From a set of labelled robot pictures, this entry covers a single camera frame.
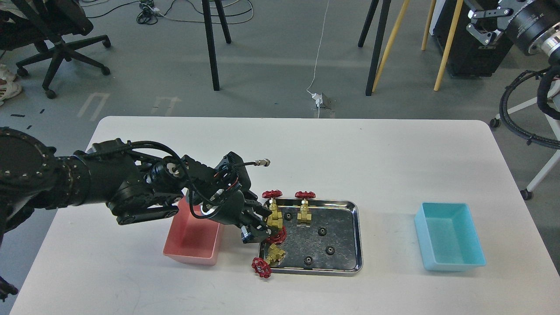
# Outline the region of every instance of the blue bin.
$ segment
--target blue bin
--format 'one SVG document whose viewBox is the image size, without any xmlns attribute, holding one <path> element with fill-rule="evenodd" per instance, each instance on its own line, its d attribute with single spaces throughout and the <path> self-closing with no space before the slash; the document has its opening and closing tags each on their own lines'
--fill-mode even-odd
<svg viewBox="0 0 560 315">
<path fill-rule="evenodd" d="M 426 270 L 465 271 L 486 265 L 465 203 L 424 202 L 414 223 Z"/>
</svg>

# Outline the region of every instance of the stainless steel tray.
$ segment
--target stainless steel tray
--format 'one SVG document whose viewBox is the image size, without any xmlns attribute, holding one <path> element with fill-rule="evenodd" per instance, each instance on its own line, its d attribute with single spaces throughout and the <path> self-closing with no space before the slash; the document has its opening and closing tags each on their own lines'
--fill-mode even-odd
<svg viewBox="0 0 560 315">
<path fill-rule="evenodd" d="M 282 211 L 287 232 L 286 240 L 278 247 L 286 251 L 286 256 L 279 264 L 271 266 L 272 272 L 351 276 L 362 268 L 360 225 L 355 204 L 345 200 L 309 200 L 310 225 L 297 224 L 301 200 L 279 198 L 276 204 Z M 291 214 L 291 220 L 286 219 L 286 213 Z M 268 247 L 261 243 L 259 257 L 267 255 Z"/>
</svg>

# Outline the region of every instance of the shoe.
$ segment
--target shoe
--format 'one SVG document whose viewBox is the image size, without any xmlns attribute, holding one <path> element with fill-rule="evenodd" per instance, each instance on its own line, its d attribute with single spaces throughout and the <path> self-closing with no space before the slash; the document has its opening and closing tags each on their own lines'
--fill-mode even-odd
<svg viewBox="0 0 560 315">
<path fill-rule="evenodd" d="M 14 82 L 17 79 L 17 75 L 8 70 L 8 66 L 5 64 L 0 64 L 0 79 L 6 82 Z"/>
<path fill-rule="evenodd" d="M 14 82 L 8 82 L 0 85 L 0 106 L 4 104 L 4 100 L 10 99 L 21 93 L 21 90 L 21 85 Z"/>
</svg>

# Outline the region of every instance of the gray floor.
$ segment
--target gray floor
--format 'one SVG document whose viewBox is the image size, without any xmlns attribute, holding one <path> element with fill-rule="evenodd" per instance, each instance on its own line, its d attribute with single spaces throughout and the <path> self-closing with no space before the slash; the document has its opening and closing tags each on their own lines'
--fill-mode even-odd
<svg viewBox="0 0 560 315">
<path fill-rule="evenodd" d="M 121 3 L 125 1 L 111 0 L 86 8 L 86 12 L 90 16 L 101 14 Z M 170 3 L 171 0 L 155 0 L 162 10 Z M 110 76 L 78 62 L 64 63 L 52 83 L 58 97 L 49 100 L 40 87 L 48 63 L 28 66 L 30 76 L 20 80 L 25 91 L 0 108 L 0 124 L 26 131 L 57 147 L 58 154 L 67 155 L 85 149 L 98 121 L 108 115 L 316 117 L 314 102 L 305 89 L 313 76 L 326 4 L 326 0 L 255 0 L 254 18 L 230 26 L 230 45 L 225 44 L 220 28 L 215 25 L 220 92 L 212 90 L 202 24 L 161 18 L 153 26 L 138 25 L 138 6 L 122 7 L 92 20 L 95 29 L 90 35 L 108 34 L 113 46 L 105 49 L 98 44 L 81 50 L 110 67 Z M 389 21 L 395 20 L 401 4 L 393 3 Z M 542 56 L 529 58 L 513 49 L 491 78 L 466 80 L 445 76 L 441 90 L 434 92 L 441 53 L 432 40 L 425 52 L 420 51 L 426 5 L 427 2 L 410 4 L 377 91 L 366 97 L 375 27 L 362 49 L 356 44 L 369 1 L 330 1 L 316 80 L 310 89 L 333 99 L 332 110 L 321 111 L 322 118 L 487 122 L 496 115 L 503 88 L 513 78 L 525 69 L 538 70 L 547 65 Z M 241 0 L 226 8 L 226 13 L 246 8 L 248 5 Z M 201 20 L 201 15 L 184 1 L 176 2 L 169 16 Z M 230 22 L 245 18 L 231 18 Z M 386 39 L 390 30 L 388 26 Z M 2 63 L 15 70 L 16 61 L 33 53 L 33 47 L 7 52 Z M 519 87 L 511 97 L 512 104 L 533 98 L 536 87 L 535 81 Z M 178 100 L 171 107 L 173 98 Z M 543 115 L 535 108 L 513 117 L 535 133 L 552 136 Z M 235 133 L 224 131 L 224 137 L 232 136 Z M 505 127 L 495 130 L 494 136 L 520 189 L 554 153 L 551 149 L 526 146 Z M 560 270 L 559 172 L 560 168 L 554 169 L 546 177 L 527 206 Z M 488 210 L 492 210 L 492 205 L 488 205 Z M 54 211 L 36 211 L 29 221 L 5 236 L 0 270 L 16 286 L 21 287 L 53 216 Z M 13 301 L 12 297 L 0 303 L 0 313 L 8 313 Z"/>
</svg>

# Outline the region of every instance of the pink plastic container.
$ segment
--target pink plastic container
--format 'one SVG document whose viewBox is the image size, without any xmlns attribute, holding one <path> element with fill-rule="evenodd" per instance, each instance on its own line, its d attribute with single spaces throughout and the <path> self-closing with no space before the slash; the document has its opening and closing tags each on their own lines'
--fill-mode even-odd
<svg viewBox="0 0 560 315">
<path fill-rule="evenodd" d="M 183 198 L 179 213 L 173 217 L 164 255 L 178 262 L 215 265 L 222 240 L 222 224 L 208 219 L 197 219 L 190 214 L 189 204 Z M 200 206 L 194 211 L 200 214 Z"/>
</svg>

